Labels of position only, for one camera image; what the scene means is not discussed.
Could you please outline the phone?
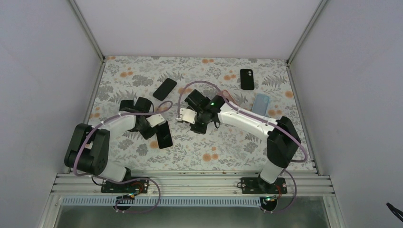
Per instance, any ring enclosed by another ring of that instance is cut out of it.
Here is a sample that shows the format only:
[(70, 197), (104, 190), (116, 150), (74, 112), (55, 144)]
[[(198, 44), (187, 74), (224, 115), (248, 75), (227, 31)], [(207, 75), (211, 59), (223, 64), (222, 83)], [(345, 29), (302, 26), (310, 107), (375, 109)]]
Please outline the phone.
[(159, 149), (167, 149), (173, 146), (172, 135), (169, 127), (169, 123), (165, 123), (156, 126), (157, 143)]
[(177, 85), (176, 81), (170, 78), (165, 79), (153, 93), (153, 97), (159, 101), (163, 101), (169, 95), (169, 93), (176, 87), (176, 85)]

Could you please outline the blue smartphone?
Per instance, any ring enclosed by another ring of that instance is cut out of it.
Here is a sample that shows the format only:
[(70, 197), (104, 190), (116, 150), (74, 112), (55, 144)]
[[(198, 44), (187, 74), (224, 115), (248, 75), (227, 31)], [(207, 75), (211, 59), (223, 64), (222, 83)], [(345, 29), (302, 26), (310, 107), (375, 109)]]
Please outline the blue smartphone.
[(122, 100), (119, 105), (119, 111), (134, 113), (134, 100)]

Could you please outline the light blue phone case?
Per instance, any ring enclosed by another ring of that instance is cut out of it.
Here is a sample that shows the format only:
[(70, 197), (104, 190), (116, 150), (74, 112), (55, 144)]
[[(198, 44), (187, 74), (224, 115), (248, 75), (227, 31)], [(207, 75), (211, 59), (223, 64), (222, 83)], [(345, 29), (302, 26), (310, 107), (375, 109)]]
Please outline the light blue phone case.
[(270, 97), (265, 94), (257, 94), (251, 111), (255, 114), (269, 117), (268, 111), (269, 111), (269, 102), (270, 102)]

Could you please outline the pink phone case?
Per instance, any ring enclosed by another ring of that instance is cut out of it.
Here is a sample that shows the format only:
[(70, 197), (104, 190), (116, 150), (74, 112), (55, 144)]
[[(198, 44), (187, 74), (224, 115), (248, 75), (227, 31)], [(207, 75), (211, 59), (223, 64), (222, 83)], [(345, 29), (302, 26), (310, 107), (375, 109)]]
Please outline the pink phone case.
[(238, 105), (235, 99), (231, 96), (231, 94), (227, 90), (221, 90), (216, 95), (226, 98), (228, 101), (233, 102), (235, 105)]

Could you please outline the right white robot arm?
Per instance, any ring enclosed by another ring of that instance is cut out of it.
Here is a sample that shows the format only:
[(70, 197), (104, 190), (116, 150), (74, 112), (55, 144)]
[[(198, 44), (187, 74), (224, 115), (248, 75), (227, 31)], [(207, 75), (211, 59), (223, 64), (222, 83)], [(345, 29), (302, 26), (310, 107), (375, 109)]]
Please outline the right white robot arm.
[(205, 134), (210, 123), (227, 124), (244, 130), (266, 142), (267, 162), (258, 179), (258, 189), (270, 193), (279, 175), (293, 162), (298, 149), (304, 150), (292, 121), (283, 116), (273, 119), (237, 106), (222, 94), (209, 99), (198, 90), (186, 98), (187, 108), (178, 108), (177, 121), (189, 123), (191, 131)]

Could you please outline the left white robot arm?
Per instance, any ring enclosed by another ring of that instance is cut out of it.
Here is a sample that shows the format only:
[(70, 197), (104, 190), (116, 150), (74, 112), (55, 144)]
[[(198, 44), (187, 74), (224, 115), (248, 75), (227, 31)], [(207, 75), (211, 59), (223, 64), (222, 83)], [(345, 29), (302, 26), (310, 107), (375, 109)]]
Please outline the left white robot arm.
[(143, 97), (122, 100), (119, 112), (96, 126), (78, 124), (73, 132), (64, 157), (64, 164), (77, 176), (92, 175), (113, 181), (120, 192), (132, 187), (129, 169), (109, 161), (110, 140), (124, 132), (139, 132), (145, 139), (152, 137), (156, 127), (165, 122), (159, 113), (152, 111), (153, 103)]

